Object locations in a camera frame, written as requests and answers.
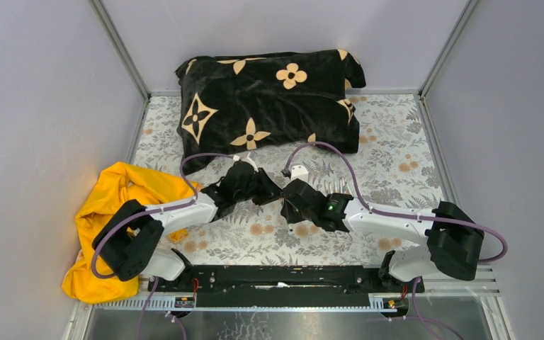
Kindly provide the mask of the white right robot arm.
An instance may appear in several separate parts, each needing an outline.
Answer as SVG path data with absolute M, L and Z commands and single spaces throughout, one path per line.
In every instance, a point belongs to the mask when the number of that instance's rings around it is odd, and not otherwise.
M 395 292 L 419 276 L 442 273 L 472 281 L 477 273 L 484 233 L 470 226 L 470 219 L 449 202 L 422 210 L 377 205 L 366 208 L 349 194 L 323 194 L 295 179 L 282 192 L 282 216 L 293 224 L 307 220 L 327 232 L 370 232 L 414 243 L 404 251 L 386 253 L 378 282 Z

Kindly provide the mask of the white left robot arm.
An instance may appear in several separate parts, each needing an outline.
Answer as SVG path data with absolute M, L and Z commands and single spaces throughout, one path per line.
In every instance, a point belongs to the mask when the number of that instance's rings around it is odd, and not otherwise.
M 140 275 L 158 276 L 175 291 L 191 284 L 186 261 L 175 251 L 158 249 L 165 236 L 228 216 L 235 205 L 250 200 L 265 205 L 281 196 L 281 188 L 268 174 L 249 162 L 238 160 L 218 182 L 190 198 L 159 205 L 124 203 L 92 243 L 91 270 L 97 278 L 130 281 Z M 101 259 L 111 270 L 100 273 Z

